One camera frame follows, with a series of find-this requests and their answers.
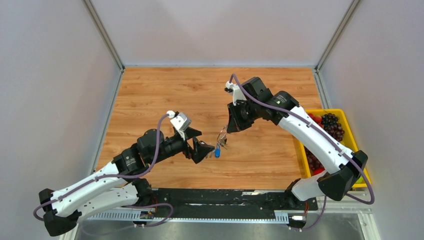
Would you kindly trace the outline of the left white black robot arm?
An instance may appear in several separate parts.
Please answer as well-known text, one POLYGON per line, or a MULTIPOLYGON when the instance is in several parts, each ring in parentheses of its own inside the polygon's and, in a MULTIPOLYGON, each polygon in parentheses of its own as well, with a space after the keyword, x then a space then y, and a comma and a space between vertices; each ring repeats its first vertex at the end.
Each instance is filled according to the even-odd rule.
POLYGON ((182 153, 195 164, 215 147, 198 140, 201 131, 188 127, 185 137, 175 131, 165 137, 157 129, 149 129, 131 147, 85 179, 61 190, 46 188, 39 192, 44 211, 43 222, 48 234, 60 236, 78 223, 97 213, 116 207, 147 207, 153 203, 153 190, 144 173, 155 163, 182 153))

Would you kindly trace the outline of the keyring with key bunch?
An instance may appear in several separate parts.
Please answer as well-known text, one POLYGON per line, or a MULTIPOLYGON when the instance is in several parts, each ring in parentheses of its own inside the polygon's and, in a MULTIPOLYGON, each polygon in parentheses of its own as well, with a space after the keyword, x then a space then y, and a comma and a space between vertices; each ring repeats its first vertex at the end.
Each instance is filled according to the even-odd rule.
POLYGON ((217 143, 218 148, 224 148, 224 149, 227 150, 227 145, 228 145, 227 144, 227 140, 228 140, 227 139, 227 134, 228 134, 227 129, 228 129, 228 126, 225 125, 221 129, 221 131, 219 132, 219 134, 216 138, 216 143, 217 143))

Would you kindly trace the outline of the key with blue tag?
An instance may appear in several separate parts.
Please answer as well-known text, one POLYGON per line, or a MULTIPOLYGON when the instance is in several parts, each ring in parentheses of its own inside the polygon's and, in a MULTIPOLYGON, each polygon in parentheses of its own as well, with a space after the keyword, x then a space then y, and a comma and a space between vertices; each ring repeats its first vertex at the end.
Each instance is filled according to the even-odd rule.
POLYGON ((214 157, 219 158, 220 156, 221 156, 221 145, 217 143, 214 150, 214 157))

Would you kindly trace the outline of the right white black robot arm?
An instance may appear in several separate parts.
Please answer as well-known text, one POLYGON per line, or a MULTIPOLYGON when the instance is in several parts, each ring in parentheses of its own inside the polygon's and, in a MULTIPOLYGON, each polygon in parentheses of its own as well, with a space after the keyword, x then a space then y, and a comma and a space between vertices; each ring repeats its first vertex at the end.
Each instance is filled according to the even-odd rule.
POLYGON ((367 154, 337 141, 292 95, 283 90, 273 94, 259 77, 240 83, 235 74, 226 82, 224 90, 232 96, 227 105, 228 134, 250 128, 257 119, 270 121, 293 135, 323 165, 323 172, 289 185, 285 201, 290 208, 298 209, 315 197, 341 201, 348 196, 367 205, 374 203, 374 191, 365 174, 367 154))

